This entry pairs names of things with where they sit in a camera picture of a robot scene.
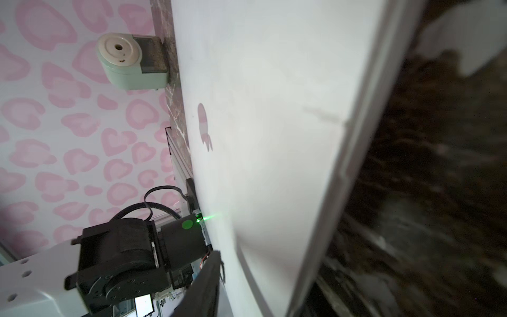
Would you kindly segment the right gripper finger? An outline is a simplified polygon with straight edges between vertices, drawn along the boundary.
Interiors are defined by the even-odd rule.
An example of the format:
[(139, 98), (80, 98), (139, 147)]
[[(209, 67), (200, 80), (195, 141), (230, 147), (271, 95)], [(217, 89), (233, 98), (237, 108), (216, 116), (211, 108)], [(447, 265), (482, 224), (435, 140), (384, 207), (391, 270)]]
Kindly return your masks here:
[(171, 317), (216, 317), (221, 281), (221, 254), (219, 251), (212, 251)]

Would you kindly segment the grey laptop sleeve top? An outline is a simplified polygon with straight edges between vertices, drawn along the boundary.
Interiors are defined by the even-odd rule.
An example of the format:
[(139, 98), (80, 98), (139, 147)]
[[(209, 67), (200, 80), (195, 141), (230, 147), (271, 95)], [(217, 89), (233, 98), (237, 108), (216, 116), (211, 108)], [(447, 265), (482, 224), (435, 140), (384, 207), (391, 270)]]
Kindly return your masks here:
[(458, 72), (469, 76), (506, 48), (506, 1), (471, 1), (450, 9), (422, 30), (415, 53), (427, 59), (458, 54)]

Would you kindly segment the silver apple laptop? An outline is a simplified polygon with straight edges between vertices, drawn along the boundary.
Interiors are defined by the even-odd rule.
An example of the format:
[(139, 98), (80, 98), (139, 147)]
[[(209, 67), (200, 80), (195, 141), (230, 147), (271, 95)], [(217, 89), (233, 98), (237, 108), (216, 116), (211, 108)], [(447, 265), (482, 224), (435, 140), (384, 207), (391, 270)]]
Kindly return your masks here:
[(294, 316), (424, 1), (173, 1), (191, 163), (235, 316)]

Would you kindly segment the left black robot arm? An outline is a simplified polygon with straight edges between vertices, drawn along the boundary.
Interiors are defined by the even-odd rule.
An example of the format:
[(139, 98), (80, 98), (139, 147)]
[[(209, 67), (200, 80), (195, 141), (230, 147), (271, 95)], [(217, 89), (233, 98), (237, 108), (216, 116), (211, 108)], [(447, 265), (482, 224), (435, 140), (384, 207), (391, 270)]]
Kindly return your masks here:
[(154, 202), (136, 203), (108, 222), (1, 268), (2, 316), (113, 316), (138, 297), (187, 289), (194, 262), (209, 251), (194, 181), (182, 217)]

